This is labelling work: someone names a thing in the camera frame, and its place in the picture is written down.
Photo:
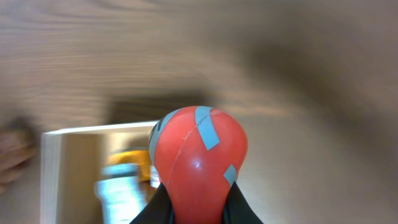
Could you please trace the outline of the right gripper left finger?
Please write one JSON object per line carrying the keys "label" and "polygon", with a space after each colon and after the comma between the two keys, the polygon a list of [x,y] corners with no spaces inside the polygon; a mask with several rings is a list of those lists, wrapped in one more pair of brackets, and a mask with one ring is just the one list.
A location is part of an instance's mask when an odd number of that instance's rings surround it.
{"label": "right gripper left finger", "polygon": [[150,202],[130,224],[174,224],[174,210],[163,183],[159,185]]}

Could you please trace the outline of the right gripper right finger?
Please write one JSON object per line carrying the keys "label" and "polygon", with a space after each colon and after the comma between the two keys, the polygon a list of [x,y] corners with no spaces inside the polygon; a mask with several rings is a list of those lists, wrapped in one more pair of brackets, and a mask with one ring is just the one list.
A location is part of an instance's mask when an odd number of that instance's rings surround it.
{"label": "right gripper right finger", "polygon": [[249,206],[236,182],[232,184],[226,198],[222,224],[263,224]]}

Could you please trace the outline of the yellow grey toy truck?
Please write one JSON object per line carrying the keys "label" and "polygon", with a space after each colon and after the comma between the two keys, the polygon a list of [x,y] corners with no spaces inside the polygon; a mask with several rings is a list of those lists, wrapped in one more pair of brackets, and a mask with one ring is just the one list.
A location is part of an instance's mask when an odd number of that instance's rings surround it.
{"label": "yellow grey toy truck", "polygon": [[104,224],[129,224],[147,204],[151,160],[142,147],[112,152],[95,183]]}

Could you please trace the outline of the red toy ball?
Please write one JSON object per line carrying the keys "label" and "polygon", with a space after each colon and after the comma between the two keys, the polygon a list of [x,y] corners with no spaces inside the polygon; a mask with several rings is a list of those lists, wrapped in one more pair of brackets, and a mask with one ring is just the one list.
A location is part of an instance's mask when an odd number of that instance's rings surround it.
{"label": "red toy ball", "polygon": [[175,223],[221,223],[228,192],[248,151],[241,125],[208,106],[175,110],[153,127],[149,154]]}

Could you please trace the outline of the brown plush toy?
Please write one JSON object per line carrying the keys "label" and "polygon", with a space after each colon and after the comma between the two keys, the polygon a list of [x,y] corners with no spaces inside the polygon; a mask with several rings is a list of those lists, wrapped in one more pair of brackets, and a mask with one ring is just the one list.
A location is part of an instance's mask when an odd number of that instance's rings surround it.
{"label": "brown plush toy", "polygon": [[28,118],[1,126],[1,194],[21,177],[39,147],[39,131]]}

